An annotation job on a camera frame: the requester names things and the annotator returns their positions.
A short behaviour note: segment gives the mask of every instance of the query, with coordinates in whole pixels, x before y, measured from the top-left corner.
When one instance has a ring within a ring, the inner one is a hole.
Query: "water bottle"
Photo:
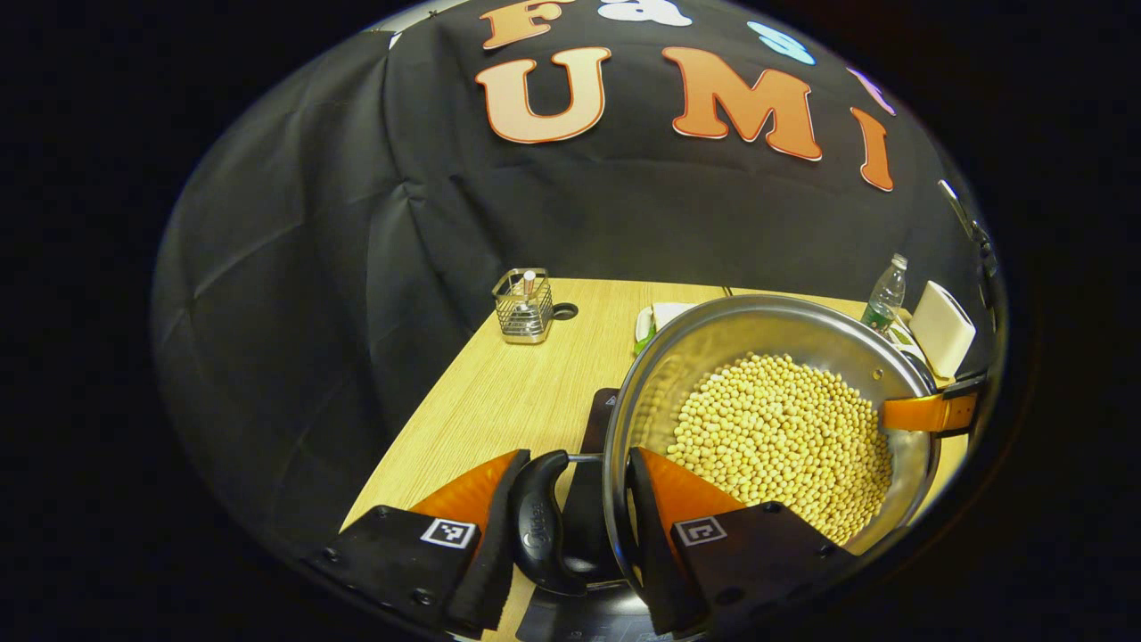
[[[891,257],[891,265],[875,282],[875,289],[867,299],[860,324],[880,334],[887,334],[888,327],[899,312],[899,306],[904,303],[905,271],[907,271],[907,259],[898,253]]]

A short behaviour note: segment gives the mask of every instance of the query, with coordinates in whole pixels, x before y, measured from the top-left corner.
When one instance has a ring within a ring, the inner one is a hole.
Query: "grommet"
[[[430,607],[436,603],[436,596],[429,591],[416,588],[412,592],[412,601],[424,607]]]
[[[566,320],[567,318],[574,318],[578,315],[578,306],[573,302],[557,302],[555,307],[551,308],[551,317],[559,320]]]

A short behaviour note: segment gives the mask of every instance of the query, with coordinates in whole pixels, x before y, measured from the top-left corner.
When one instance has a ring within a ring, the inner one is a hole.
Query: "stainless steel pot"
[[[632,554],[634,518],[626,488],[630,449],[665,453],[672,444],[680,403],[706,373],[746,352],[788,355],[798,364],[842,374],[860,396],[879,405],[887,399],[933,395],[920,372],[891,344],[858,320],[801,299],[746,294],[698,304],[665,326],[630,369],[610,418],[604,468],[604,515],[615,559],[625,580],[645,598]],[[892,453],[892,481],[880,513],[841,544],[861,554],[906,525],[931,486],[939,444],[929,433],[887,431]],[[512,489],[519,527],[516,561],[537,585],[581,594],[585,583],[561,566],[561,525],[553,481],[569,462],[598,456],[564,452],[536,458]],[[542,480],[542,489],[536,486]]]

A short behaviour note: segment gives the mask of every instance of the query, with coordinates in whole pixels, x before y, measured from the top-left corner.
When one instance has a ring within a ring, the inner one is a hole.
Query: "wire mesh basket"
[[[492,290],[503,341],[537,344],[551,332],[551,283],[539,267],[509,269]]]

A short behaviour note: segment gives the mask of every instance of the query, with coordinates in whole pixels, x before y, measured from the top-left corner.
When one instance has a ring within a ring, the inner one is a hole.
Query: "wooden table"
[[[361,490],[342,528],[385,504],[412,506],[474,466],[517,448],[532,456],[577,452],[594,392],[621,388],[633,365],[634,319],[652,302],[703,302],[725,295],[718,285],[551,278],[556,301],[578,315],[556,320],[539,346],[505,343],[492,314],[439,379]],[[734,287],[734,293],[783,293]],[[866,302],[784,293],[859,318]],[[949,380],[940,381],[940,388]],[[961,441],[962,447],[949,442]],[[965,453],[965,436],[942,440],[936,483],[945,485]],[[570,474],[556,488],[566,498]],[[497,632],[515,640],[535,585],[515,569]]]

